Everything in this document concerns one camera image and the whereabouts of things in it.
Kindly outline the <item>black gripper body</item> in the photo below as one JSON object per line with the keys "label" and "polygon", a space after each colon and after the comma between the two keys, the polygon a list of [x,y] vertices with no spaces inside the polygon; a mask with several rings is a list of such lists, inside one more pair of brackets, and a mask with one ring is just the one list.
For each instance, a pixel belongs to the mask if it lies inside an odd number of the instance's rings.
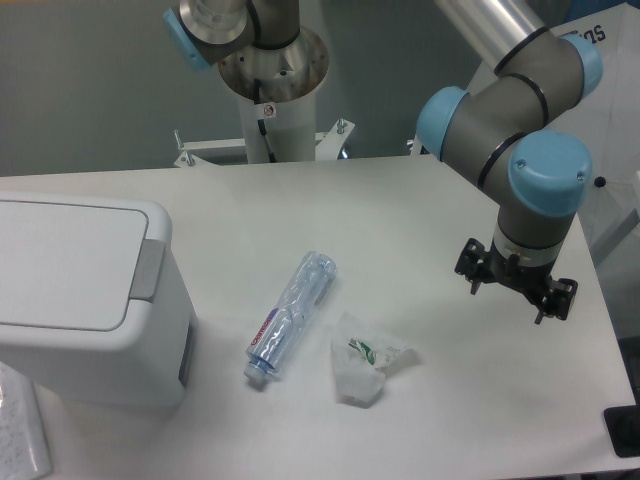
{"label": "black gripper body", "polygon": [[494,244],[482,259],[483,283],[497,283],[522,294],[538,305],[552,293],[551,270],[555,261],[539,266],[526,266],[520,260],[503,257]]}

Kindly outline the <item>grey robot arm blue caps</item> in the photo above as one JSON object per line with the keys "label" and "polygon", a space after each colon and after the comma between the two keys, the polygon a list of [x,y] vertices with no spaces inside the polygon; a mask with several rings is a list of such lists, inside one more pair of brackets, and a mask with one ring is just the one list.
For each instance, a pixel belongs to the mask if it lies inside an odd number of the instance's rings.
{"label": "grey robot arm blue caps", "polygon": [[473,289],[497,283],[539,318],[566,319],[578,285],[551,272],[592,156],[550,123],[595,90],[601,55],[577,34],[553,34],[524,1],[443,1],[440,9],[495,75],[474,94],[441,89],[417,120],[416,141],[499,207],[491,244],[468,240],[455,270]]}

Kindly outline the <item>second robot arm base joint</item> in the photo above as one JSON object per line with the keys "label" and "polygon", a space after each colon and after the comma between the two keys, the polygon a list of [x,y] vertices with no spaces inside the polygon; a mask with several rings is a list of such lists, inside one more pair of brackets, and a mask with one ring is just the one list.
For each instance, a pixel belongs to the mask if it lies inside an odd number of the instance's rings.
{"label": "second robot arm base joint", "polygon": [[177,50],[194,70],[203,70],[252,46],[276,51],[300,33],[297,1],[181,1],[163,13]]}

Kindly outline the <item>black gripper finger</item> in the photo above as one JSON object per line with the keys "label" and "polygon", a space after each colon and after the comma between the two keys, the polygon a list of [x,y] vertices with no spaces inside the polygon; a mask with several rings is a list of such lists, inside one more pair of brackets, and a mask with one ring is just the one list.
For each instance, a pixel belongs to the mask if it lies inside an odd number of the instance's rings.
{"label": "black gripper finger", "polygon": [[538,305],[534,323],[540,325],[544,318],[555,317],[565,321],[578,291],[578,282],[569,278],[549,278],[547,290]]}
{"label": "black gripper finger", "polygon": [[461,251],[454,272],[464,276],[470,283],[470,293],[475,295],[480,285],[486,282],[486,250],[475,238],[469,238]]}

